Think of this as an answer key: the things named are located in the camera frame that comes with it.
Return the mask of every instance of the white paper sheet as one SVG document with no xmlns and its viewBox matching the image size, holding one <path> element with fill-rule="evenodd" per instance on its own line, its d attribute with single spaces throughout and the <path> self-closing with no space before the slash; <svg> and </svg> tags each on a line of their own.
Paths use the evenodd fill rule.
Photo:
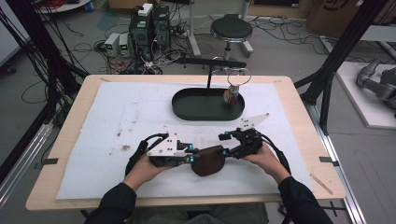
<svg viewBox="0 0 396 224">
<path fill-rule="evenodd" d="M 172 111 L 173 95 L 204 84 L 103 83 L 83 124 L 66 166 L 57 199 L 100 199 L 122 181 L 129 158 L 141 140 L 155 133 L 177 133 L 178 140 L 205 148 L 236 147 L 236 140 L 221 141 L 220 133 L 234 130 L 232 121 L 186 121 Z M 272 84 L 240 88 L 246 107 L 241 118 L 269 113 L 256 129 L 268 135 L 289 159 L 294 178 L 312 184 L 289 123 Z M 248 161 L 227 159 L 216 174 L 200 177 L 188 164 L 165 171 L 145 183 L 138 197 L 186 197 L 278 193 L 271 176 Z"/>
</svg>

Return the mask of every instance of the power supply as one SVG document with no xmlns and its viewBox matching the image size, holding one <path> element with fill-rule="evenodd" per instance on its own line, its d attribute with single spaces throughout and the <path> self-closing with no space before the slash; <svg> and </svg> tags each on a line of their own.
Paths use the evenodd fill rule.
<svg viewBox="0 0 396 224">
<path fill-rule="evenodd" d="M 120 52 L 122 57 L 131 57 L 132 43 L 128 34 L 120 34 Z"/>
<path fill-rule="evenodd" d="M 154 32 L 157 45 L 166 47 L 169 44 L 169 6 L 154 8 Z"/>
<path fill-rule="evenodd" d="M 111 34 L 105 42 L 107 55 L 117 57 L 120 53 L 120 34 Z"/>
<path fill-rule="evenodd" d="M 137 13 L 132 16 L 129 34 L 134 43 L 134 49 L 137 49 L 137 52 L 134 52 L 136 59 L 153 60 L 151 52 L 153 30 L 152 11 L 150 11 L 148 16 L 139 16 Z"/>
</svg>

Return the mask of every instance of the cardboard box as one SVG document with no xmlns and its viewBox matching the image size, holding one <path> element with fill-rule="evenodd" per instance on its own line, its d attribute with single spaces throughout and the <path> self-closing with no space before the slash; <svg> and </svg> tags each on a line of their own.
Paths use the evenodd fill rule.
<svg viewBox="0 0 396 224">
<path fill-rule="evenodd" d="M 318 0 L 300 0 L 298 3 L 298 9 L 302 12 L 309 13 L 315 4 L 315 1 Z"/>
<path fill-rule="evenodd" d="M 340 37 L 358 9 L 354 0 L 315 0 L 306 29 L 312 34 Z"/>
<path fill-rule="evenodd" d="M 134 7 L 138 6 L 143 6 L 145 3 L 151 3 L 157 5 L 160 3 L 160 1 L 155 1 L 155 0 L 108 0 L 108 4 L 110 5 L 110 8 L 126 8 L 126 9 L 132 9 Z"/>
</svg>

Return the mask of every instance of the stool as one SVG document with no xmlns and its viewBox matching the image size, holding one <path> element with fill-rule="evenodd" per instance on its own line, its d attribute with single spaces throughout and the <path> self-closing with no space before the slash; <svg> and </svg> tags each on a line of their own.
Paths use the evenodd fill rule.
<svg viewBox="0 0 396 224">
<path fill-rule="evenodd" d="M 243 43 L 250 39 L 253 33 L 251 25 L 238 18 L 238 15 L 225 15 L 223 18 L 212 22 L 210 34 L 215 38 L 227 42 L 224 56 L 214 59 L 230 60 L 231 43 Z"/>
</svg>

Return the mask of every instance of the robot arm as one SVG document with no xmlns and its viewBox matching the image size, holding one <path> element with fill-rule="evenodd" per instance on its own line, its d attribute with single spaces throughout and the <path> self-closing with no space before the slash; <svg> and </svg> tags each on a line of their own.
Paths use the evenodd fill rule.
<svg viewBox="0 0 396 224">
<path fill-rule="evenodd" d="M 367 66 L 363 67 L 358 74 L 356 84 L 361 88 L 372 91 L 381 100 L 392 100 L 396 94 L 395 87 L 391 85 L 392 81 L 395 81 L 393 79 L 396 79 L 394 69 L 384 71 L 381 77 L 381 82 L 379 83 L 370 79 L 370 77 L 375 73 L 375 69 L 380 62 L 380 59 L 376 58 Z"/>
</svg>

